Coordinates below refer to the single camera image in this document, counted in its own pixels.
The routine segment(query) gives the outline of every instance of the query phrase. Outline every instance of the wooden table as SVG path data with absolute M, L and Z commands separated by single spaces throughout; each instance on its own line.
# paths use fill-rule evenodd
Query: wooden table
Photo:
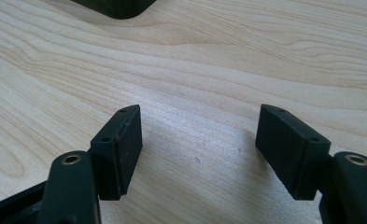
M 116 21 L 0 1 L 0 200 L 139 104 L 144 147 L 104 223 L 320 223 L 255 148 L 260 105 L 367 156 L 367 0 L 157 0 Z

